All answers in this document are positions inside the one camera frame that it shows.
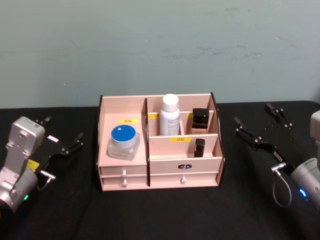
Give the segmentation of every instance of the wall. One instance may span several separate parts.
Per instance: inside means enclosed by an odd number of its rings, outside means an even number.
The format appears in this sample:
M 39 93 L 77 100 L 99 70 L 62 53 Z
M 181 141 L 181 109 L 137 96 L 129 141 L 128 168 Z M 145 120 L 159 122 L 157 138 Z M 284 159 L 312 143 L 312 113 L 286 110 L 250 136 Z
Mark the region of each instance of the wall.
M 0 107 L 213 91 L 320 101 L 317 0 L 0 2 Z

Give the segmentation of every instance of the yellow label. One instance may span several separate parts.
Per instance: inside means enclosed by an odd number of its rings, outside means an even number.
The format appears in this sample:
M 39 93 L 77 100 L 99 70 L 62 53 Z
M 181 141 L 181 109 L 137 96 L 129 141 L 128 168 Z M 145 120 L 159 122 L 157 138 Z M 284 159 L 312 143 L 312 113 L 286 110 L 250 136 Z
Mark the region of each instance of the yellow label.
M 171 142 L 191 142 L 192 137 L 171 137 Z
M 139 122 L 139 119 L 123 119 L 119 120 L 118 124 L 137 124 Z
M 149 113 L 148 119 L 158 119 L 160 118 L 160 113 Z
M 36 161 L 32 161 L 31 159 L 29 159 L 28 160 L 28 163 L 26 164 L 26 167 L 28 168 L 28 169 L 30 169 L 31 171 L 36 171 L 37 170 L 37 168 L 39 167 L 39 163 L 38 162 L 36 162 Z

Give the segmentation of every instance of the desk organizer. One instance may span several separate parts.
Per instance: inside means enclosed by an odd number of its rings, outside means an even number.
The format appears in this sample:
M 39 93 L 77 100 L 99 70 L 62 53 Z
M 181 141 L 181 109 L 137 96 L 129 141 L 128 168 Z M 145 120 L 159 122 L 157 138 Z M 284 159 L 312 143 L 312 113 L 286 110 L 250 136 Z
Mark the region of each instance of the desk organizer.
M 97 168 L 103 191 L 220 186 L 225 157 L 214 95 L 177 96 L 180 131 L 176 136 L 159 134 L 163 95 L 101 96 Z M 208 134 L 190 134 L 193 108 L 209 109 Z M 121 124 L 140 134 L 133 160 L 107 153 L 111 131 Z M 205 139 L 203 157 L 194 157 L 197 138 Z

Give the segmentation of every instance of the table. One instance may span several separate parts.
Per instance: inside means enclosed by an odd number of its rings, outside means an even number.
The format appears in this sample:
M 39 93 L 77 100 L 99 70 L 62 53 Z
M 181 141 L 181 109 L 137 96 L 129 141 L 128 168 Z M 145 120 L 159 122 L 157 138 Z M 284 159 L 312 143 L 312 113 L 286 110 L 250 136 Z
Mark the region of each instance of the table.
M 33 192 L 14 218 L 0 228 L 1 240 L 318 240 L 320 212 L 293 192 L 288 208 L 272 197 L 276 161 L 253 152 L 234 137 L 239 117 L 253 133 L 273 122 L 264 102 L 220 103 L 222 145 L 226 169 L 221 188 L 179 188 L 101 192 L 96 172 L 97 107 L 0 109 L 0 163 L 11 124 L 21 116 L 52 116 L 47 132 L 65 144 L 84 132 L 83 149 L 52 164 L 56 180 L 41 193 Z M 311 155 L 311 101 L 273 102 L 295 125 L 292 135 Z M 287 200 L 279 183 L 280 201 Z

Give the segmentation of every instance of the drawer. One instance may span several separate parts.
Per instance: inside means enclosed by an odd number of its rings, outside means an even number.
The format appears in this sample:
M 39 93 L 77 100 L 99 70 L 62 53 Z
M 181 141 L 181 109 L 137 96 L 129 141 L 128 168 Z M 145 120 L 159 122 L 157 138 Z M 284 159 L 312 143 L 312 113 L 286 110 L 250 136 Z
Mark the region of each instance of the drawer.
M 100 167 L 101 175 L 104 176 L 120 176 L 123 171 L 127 175 L 147 175 L 147 166 L 110 166 L 110 167 Z
M 221 161 L 221 157 L 190 157 L 182 159 L 151 160 L 150 174 L 218 172 Z
M 146 184 L 147 175 L 127 176 L 127 177 L 105 177 L 103 178 L 104 185 L 116 185 L 126 188 L 134 184 Z
M 186 173 L 186 174 L 152 174 L 151 187 L 157 185 L 169 184 L 174 187 L 185 187 L 191 185 L 195 187 L 197 184 L 200 186 L 207 184 L 208 186 L 216 185 L 217 174 L 214 172 L 199 172 L 199 173 Z

